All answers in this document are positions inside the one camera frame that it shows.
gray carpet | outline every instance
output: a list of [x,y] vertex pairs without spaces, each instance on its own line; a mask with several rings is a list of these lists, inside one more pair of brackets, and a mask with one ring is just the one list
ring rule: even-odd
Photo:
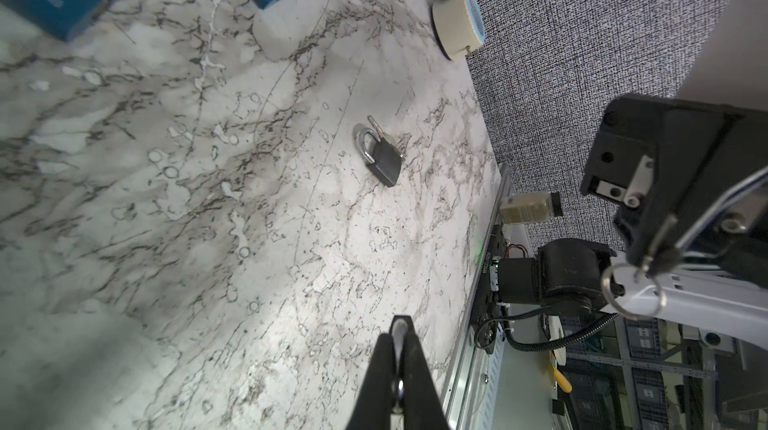
[[674,96],[728,0],[478,0],[488,31],[468,57],[496,159],[519,193],[562,192],[565,216],[528,225],[622,249],[615,207],[578,188],[608,102]]

black cable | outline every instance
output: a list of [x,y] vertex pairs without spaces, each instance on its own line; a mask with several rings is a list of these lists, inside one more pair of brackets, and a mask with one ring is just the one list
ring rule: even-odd
[[[486,345],[486,346],[480,345],[480,335],[482,335],[482,329],[484,329],[485,326],[488,323],[493,323],[494,321],[513,321],[513,320],[530,319],[533,316],[541,315],[545,311],[550,310],[550,308],[551,307],[549,305],[545,305],[545,306],[539,307],[539,308],[537,308],[535,310],[526,311],[525,313],[521,313],[520,315],[512,315],[512,316],[504,315],[504,316],[499,316],[499,317],[496,317],[496,318],[493,318],[493,319],[485,320],[483,323],[480,324],[480,326],[478,327],[477,331],[475,332],[475,346],[477,348],[480,348],[481,350],[485,350],[485,348],[488,348],[490,346],[490,343],[488,345]],[[502,313],[504,313],[506,309],[507,309],[507,307],[503,306],[502,307]]]
[[[504,315],[506,312],[507,309],[503,306],[502,315]],[[618,313],[606,313],[599,319],[593,321],[589,326],[585,326],[583,329],[572,335],[564,336],[563,338],[557,340],[550,340],[549,342],[539,343],[521,343],[515,341],[514,338],[512,338],[512,331],[506,321],[520,319],[519,317],[502,317],[504,318],[504,324],[502,326],[504,327],[504,334],[507,336],[507,340],[509,340],[509,345],[511,345],[515,350],[520,350],[521,352],[549,352],[550,350],[557,350],[558,348],[563,348],[588,339],[595,333],[600,332],[600,330],[605,328],[605,326],[607,326],[613,320],[616,320],[616,317],[618,316]]]

black padlock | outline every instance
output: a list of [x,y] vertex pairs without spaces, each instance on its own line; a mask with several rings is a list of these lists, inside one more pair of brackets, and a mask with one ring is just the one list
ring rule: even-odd
[[[370,135],[376,140],[373,144],[373,151],[370,153],[366,148],[366,135]],[[379,177],[382,183],[389,187],[397,183],[402,166],[402,157],[397,148],[370,128],[361,129],[357,133],[357,148],[362,157],[366,159],[368,168]]]

bottle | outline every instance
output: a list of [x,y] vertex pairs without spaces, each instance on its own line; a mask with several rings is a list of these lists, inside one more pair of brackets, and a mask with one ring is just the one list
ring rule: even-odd
[[498,206],[502,222],[506,225],[535,223],[563,215],[560,192],[524,193],[502,198]]

marble table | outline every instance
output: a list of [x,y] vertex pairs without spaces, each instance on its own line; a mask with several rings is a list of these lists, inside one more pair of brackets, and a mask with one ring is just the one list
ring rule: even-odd
[[5,428],[343,428],[396,313],[439,391],[500,176],[429,2],[119,0],[69,44],[4,11]]

